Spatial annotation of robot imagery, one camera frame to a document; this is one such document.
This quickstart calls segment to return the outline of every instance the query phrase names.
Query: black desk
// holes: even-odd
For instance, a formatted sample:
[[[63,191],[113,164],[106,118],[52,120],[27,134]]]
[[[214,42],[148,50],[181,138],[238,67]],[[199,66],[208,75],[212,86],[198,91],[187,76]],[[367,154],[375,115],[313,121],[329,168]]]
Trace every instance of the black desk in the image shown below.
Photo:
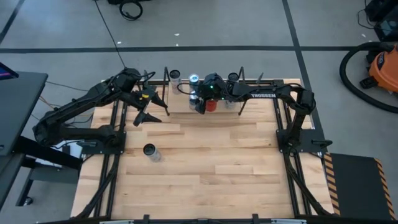
[[[30,155],[56,164],[79,169],[81,159],[42,147],[21,136],[30,114],[43,91],[48,75],[19,72],[19,78],[0,81],[0,209],[21,166],[35,168]],[[27,196],[32,180],[27,180],[21,200]]]

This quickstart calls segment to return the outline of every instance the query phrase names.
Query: vacuum hose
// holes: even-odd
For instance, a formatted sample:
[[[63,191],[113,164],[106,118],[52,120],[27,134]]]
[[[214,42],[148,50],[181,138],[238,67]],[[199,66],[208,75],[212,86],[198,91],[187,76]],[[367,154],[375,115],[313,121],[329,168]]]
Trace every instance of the vacuum hose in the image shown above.
[[[382,43],[382,42],[368,42],[361,44],[357,47],[355,47],[353,50],[350,50],[343,58],[340,64],[340,78],[341,81],[344,83],[344,85],[347,87],[349,91],[354,93],[357,97],[361,98],[365,102],[369,103],[370,105],[373,105],[377,108],[380,108],[382,110],[391,112],[391,113],[398,113],[398,107],[387,105],[383,102],[380,102],[378,100],[375,100],[374,98],[371,98],[367,94],[363,93],[361,90],[356,88],[349,80],[346,74],[346,68],[347,68],[347,63],[350,60],[350,58],[358,53],[359,51],[362,50],[380,50],[380,51],[385,51],[389,50],[389,47],[387,44]]]

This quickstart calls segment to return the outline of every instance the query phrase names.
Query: yellow and black hazard stripe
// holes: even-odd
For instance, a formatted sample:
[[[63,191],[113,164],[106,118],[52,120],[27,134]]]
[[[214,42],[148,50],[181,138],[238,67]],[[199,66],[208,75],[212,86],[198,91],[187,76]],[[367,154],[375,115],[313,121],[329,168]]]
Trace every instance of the yellow and black hazard stripe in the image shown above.
[[[381,178],[381,184],[383,186],[384,196],[386,197],[386,200],[387,200],[387,206],[388,206],[388,209],[389,209],[391,220],[396,220],[396,215],[394,213],[394,209],[392,208],[390,193],[388,192],[386,176],[384,175],[384,171],[383,171],[383,167],[381,165],[381,161],[379,159],[376,159],[376,158],[374,160],[377,162],[377,168],[379,169],[379,174],[380,174],[380,178]]]
[[[331,203],[333,205],[333,210],[335,214],[340,215],[340,208],[338,205],[337,187],[335,172],[333,171],[333,163],[331,160],[331,155],[327,152],[324,156],[325,170],[326,170],[326,180],[328,182],[329,194],[331,198]]]

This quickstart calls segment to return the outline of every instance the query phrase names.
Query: gray floor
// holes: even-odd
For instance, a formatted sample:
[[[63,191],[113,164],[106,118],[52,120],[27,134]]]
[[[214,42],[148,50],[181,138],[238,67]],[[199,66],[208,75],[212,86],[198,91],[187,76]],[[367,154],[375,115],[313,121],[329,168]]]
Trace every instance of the gray floor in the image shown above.
[[[17,0],[0,1],[0,30]],[[301,46],[354,46],[377,40],[372,30],[356,23],[363,0],[288,0]],[[119,47],[175,47],[220,45],[293,46],[282,0],[153,0],[143,2],[139,21],[125,21],[116,6],[98,4]],[[0,49],[64,49],[113,47],[111,38],[91,0],[25,0]],[[311,86],[330,152],[379,158],[387,176],[393,204],[398,206],[398,143],[394,134],[396,115],[369,106],[341,84],[338,67],[345,52],[303,52]],[[156,71],[162,78],[165,66],[202,76],[224,76],[245,66],[246,76],[256,78],[301,78],[294,51],[174,51],[123,52],[128,67]],[[0,61],[14,70],[45,72],[49,81],[89,88],[122,69],[116,53],[0,54]],[[348,66],[354,82],[365,77],[362,55]],[[46,85],[43,97],[64,104],[80,91]],[[370,92],[393,105],[397,99],[382,90]],[[33,115],[41,117],[49,107],[37,103]],[[31,138],[31,118],[23,135]],[[15,207],[27,170],[17,177],[0,212],[4,223],[35,223],[69,217],[76,186],[35,182],[33,205]]]

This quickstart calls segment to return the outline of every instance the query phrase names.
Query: wooden table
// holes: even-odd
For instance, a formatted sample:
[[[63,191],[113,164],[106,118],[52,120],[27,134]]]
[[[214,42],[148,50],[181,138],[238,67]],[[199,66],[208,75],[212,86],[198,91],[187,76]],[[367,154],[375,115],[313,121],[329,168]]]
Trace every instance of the wooden table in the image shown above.
[[[176,97],[170,93],[166,90],[165,101],[172,105]],[[109,124],[111,112],[112,105],[95,109],[92,128]],[[127,113],[126,150],[120,160],[112,219],[142,219],[144,214],[151,219],[251,218],[253,213],[260,218],[293,217],[272,100],[249,100],[241,116],[191,111],[167,116],[152,104],[147,112],[163,123],[134,127],[137,111],[129,107]],[[304,125],[312,127],[309,117]],[[162,162],[153,163],[144,155],[147,143],[159,149]],[[304,153],[300,157],[307,187],[333,212],[320,159]],[[84,163],[71,216],[80,213],[97,190],[102,161],[103,156],[97,155]],[[297,186],[296,190],[303,213]],[[105,192],[102,214],[107,199]]]

